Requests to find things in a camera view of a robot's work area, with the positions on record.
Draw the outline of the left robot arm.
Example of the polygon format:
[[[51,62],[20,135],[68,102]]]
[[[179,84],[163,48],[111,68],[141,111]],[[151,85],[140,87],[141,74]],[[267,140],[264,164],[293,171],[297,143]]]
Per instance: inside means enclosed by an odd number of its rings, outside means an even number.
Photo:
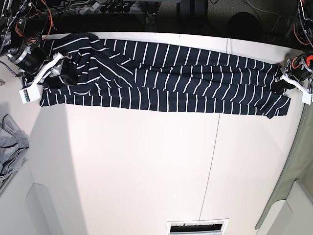
[[[286,33],[293,33],[303,52],[293,58],[287,57],[283,64],[278,65],[275,75],[276,89],[282,93],[285,90],[297,88],[303,94],[313,94],[313,2],[299,0],[292,26]]]

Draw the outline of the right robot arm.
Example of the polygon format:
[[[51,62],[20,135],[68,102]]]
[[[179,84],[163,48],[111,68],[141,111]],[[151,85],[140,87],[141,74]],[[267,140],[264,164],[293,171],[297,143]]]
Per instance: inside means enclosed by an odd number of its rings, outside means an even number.
[[[48,36],[55,29],[53,14],[66,7],[63,0],[2,0],[0,2],[0,55],[18,67],[10,70],[19,78],[24,88],[35,82],[48,63],[55,61],[39,77],[38,84],[58,89],[63,85],[78,84],[72,55],[53,49]]]

